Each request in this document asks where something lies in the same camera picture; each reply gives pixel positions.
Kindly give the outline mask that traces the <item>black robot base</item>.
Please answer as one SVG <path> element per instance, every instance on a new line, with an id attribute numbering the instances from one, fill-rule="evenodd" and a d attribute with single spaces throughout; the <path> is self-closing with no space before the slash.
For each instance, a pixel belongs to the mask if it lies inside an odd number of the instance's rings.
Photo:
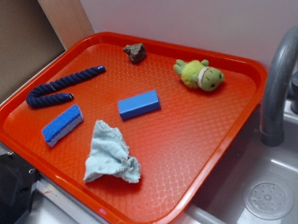
<path id="1" fill-rule="evenodd" d="M 18 154 L 0 155 L 0 224 L 20 224 L 31 213 L 39 172 Z"/>

